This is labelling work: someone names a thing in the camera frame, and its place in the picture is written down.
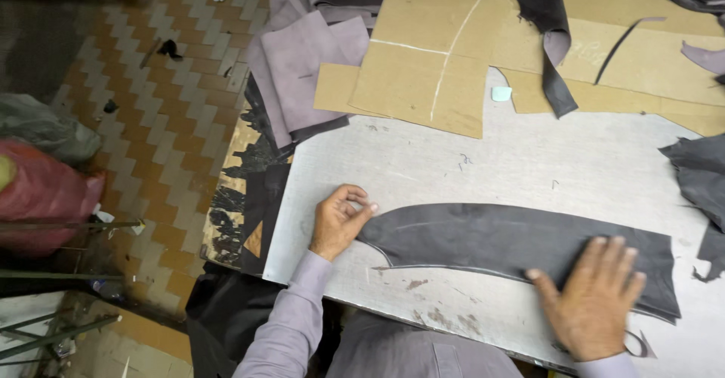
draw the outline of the leather scrap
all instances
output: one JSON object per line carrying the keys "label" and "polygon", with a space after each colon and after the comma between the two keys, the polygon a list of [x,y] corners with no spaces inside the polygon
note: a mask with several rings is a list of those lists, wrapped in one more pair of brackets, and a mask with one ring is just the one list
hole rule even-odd
{"label": "leather scrap", "polygon": [[597,85],[599,83],[599,79],[602,79],[602,74],[604,73],[604,69],[607,68],[607,64],[609,64],[609,61],[614,56],[614,53],[617,52],[617,49],[622,44],[622,42],[627,38],[627,36],[634,30],[637,25],[642,21],[665,21],[667,20],[667,17],[645,17],[640,18],[639,20],[635,21],[634,24],[632,24],[629,28],[627,28],[627,31],[624,32],[624,34],[621,36],[621,38],[614,44],[614,47],[612,47],[612,50],[609,51],[609,54],[607,54],[607,58],[604,60],[604,63],[602,64],[602,68],[599,69],[599,73],[597,74],[597,79],[594,80],[594,85]]}
{"label": "leather scrap", "polygon": [[592,236],[621,235],[639,249],[634,270],[648,283],[634,310],[674,324],[680,318],[672,282],[671,238],[589,218],[495,204],[413,205],[370,219],[358,240],[391,268],[439,267],[530,283],[538,268],[563,287]]}
{"label": "leather scrap", "polygon": [[725,49],[710,51],[709,49],[687,45],[686,42],[682,41],[680,52],[690,61],[712,73],[725,74]]}
{"label": "leather scrap", "polygon": [[682,196],[711,220],[697,259],[711,263],[707,275],[693,269],[695,279],[708,283],[725,271],[725,134],[698,140],[680,139],[660,152],[677,167]]}
{"label": "leather scrap", "polygon": [[571,34],[566,18],[564,0],[516,0],[521,7],[520,17],[533,22],[544,34],[544,72],[542,86],[557,118],[578,109],[556,71],[571,46]]}

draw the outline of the man's right hand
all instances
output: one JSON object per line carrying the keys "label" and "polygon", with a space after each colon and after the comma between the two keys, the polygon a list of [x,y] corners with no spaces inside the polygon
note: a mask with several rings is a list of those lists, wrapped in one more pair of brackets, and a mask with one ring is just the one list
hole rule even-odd
{"label": "man's right hand", "polygon": [[625,349],[626,316],[645,288],[646,275],[629,277],[637,250],[624,243],[620,236],[609,242],[593,238],[561,293],[546,273],[526,272],[559,341],[578,361],[611,357]]}

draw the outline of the red plastic bag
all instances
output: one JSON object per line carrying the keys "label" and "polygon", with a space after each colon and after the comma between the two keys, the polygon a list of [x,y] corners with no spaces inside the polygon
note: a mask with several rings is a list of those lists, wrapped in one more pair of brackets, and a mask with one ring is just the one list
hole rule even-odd
{"label": "red plastic bag", "polygon": [[[0,140],[0,155],[13,161],[12,180],[0,191],[0,222],[86,222],[101,199],[105,175],[84,178],[35,147]],[[0,247],[34,258],[48,256],[76,229],[0,231]]]}

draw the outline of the metal rod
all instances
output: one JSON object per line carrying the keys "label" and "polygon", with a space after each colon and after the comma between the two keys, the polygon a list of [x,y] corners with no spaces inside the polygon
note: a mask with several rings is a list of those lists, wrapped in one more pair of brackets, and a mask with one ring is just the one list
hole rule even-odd
{"label": "metal rod", "polygon": [[10,330],[17,330],[20,327],[30,326],[31,324],[40,323],[41,321],[48,320],[49,318],[53,318],[61,313],[65,313],[67,310],[60,310],[55,313],[46,314],[45,316],[35,317],[31,318],[30,320],[21,321],[20,323],[12,324],[10,326],[0,327],[0,332],[7,332]]}
{"label": "metal rod", "polygon": [[4,332],[0,332],[0,335],[6,336],[10,339],[16,339],[17,341],[24,341],[26,343],[29,343],[29,342],[33,341],[34,339],[38,339],[38,338],[42,337],[41,335],[34,335],[32,333],[22,332],[17,329],[6,330]]}
{"label": "metal rod", "polygon": [[95,323],[86,324],[85,326],[77,327],[75,329],[71,329],[66,332],[58,333],[56,335],[45,336],[41,339],[33,341],[32,343],[25,343],[25,344],[21,344],[20,346],[8,348],[7,350],[0,351],[0,360],[4,360],[5,358],[12,357],[13,355],[22,354],[25,351],[29,351],[34,348],[42,347],[46,344],[58,343],[61,340],[64,340],[64,339],[69,338],[74,335],[79,335],[80,333],[86,332],[88,330],[99,329],[101,327],[104,327],[106,324],[111,324],[111,323],[114,323],[115,321],[118,321],[118,318],[119,318],[119,316],[105,316],[104,318],[96,321]]}
{"label": "metal rod", "polygon": [[33,229],[56,229],[56,228],[123,228],[125,226],[137,226],[136,222],[87,222],[87,223],[61,223],[61,224],[33,224],[27,222],[5,222],[0,223],[0,231],[19,231]]}
{"label": "metal rod", "polygon": [[105,279],[123,280],[123,275],[86,275],[77,273],[24,272],[0,269],[0,279]]}
{"label": "metal rod", "polygon": [[17,365],[17,364],[31,364],[31,363],[39,363],[41,361],[50,361],[50,358],[39,358],[37,360],[26,360],[26,361],[13,361],[12,363],[0,363],[0,366],[5,365]]}

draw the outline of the brown cardboard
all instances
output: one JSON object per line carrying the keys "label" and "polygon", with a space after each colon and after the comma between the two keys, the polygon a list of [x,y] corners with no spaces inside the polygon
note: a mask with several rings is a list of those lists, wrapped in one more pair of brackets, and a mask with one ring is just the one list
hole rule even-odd
{"label": "brown cardboard", "polygon": [[[533,25],[520,22],[516,14],[510,12],[503,23],[492,65],[541,73],[540,34]],[[642,25],[667,23],[643,22]],[[557,71],[565,79],[594,82],[607,54],[626,27],[570,18],[569,28],[571,48]],[[610,60],[599,84],[684,102],[725,106],[725,91],[713,87],[716,74],[680,53],[683,40],[707,49],[725,48],[722,37],[635,28]],[[576,96],[574,99],[585,101]]]}
{"label": "brown cardboard", "polygon": [[481,138],[486,71],[511,8],[509,0],[385,0],[349,104]]}
{"label": "brown cardboard", "polygon": [[[548,100],[537,86],[541,83],[540,75],[500,70],[512,87],[511,98],[517,113],[551,112]],[[578,100],[578,112],[656,113],[702,136],[725,132],[725,107],[676,101],[577,80],[565,82]]]}
{"label": "brown cardboard", "polygon": [[387,117],[347,104],[355,90],[360,68],[351,65],[320,64],[320,75],[315,89],[315,109],[333,112],[364,114],[366,116]]}

